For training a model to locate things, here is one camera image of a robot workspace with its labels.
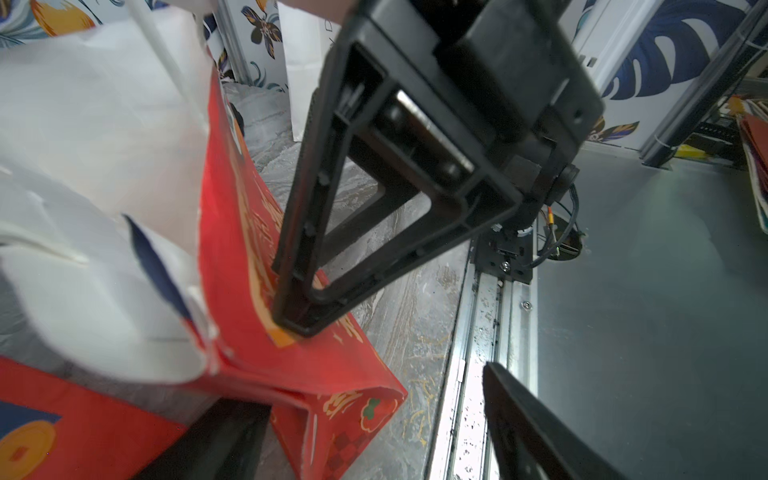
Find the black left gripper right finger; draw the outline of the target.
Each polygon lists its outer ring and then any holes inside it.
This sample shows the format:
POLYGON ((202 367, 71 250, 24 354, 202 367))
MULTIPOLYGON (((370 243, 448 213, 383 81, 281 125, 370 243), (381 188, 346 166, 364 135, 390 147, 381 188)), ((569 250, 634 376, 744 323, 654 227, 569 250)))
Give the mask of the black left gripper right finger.
POLYGON ((483 368, 485 416, 502 479, 622 479, 504 366, 483 368))

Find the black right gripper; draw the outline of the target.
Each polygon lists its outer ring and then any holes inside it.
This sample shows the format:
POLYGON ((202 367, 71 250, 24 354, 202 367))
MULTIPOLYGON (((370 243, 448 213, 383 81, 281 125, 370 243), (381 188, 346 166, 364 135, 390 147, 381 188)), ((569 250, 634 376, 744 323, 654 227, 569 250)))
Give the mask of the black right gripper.
POLYGON ((603 106, 555 1, 361 1, 310 101, 273 267, 274 321, 318 334, 414 268, 565 197, 603 106), (325 287, 318 271, 417 195, 428 210, 325 287))

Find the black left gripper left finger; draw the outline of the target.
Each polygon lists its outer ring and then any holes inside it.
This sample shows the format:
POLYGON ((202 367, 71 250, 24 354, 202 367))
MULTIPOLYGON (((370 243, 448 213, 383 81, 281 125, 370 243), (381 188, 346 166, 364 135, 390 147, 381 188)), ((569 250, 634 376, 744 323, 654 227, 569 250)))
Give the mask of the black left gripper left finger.
POLYGON ((271 407, 220 399, 136 479, 253 479, 271 407))

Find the red paper bag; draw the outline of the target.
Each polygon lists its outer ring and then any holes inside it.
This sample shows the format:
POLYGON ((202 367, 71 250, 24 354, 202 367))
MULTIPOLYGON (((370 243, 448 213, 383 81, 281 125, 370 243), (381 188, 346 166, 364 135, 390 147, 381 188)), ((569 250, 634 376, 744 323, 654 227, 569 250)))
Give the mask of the red paper bag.
POLYGON ((283 213, 200 19, 167 1, 1 5, 1 272, 45 347, 113 381, 270 409, 340 479, 407 393, 356 319, 272 318, 283 213))

